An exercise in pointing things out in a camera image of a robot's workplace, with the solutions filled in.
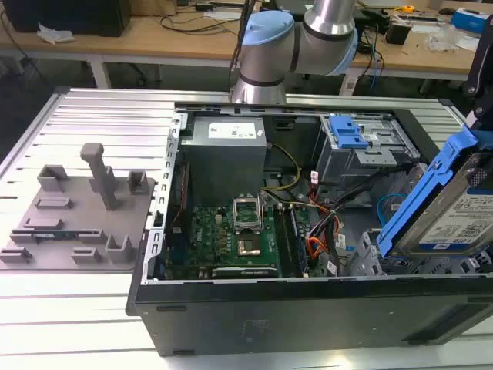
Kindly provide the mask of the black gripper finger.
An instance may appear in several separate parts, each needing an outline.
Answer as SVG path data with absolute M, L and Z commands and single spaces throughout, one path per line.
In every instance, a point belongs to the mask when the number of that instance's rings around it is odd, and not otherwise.
M 475 101 L 472 111 L 467 116 L 466 125 L 470 130 L 492 129 L 491 96 L 483 96 Z

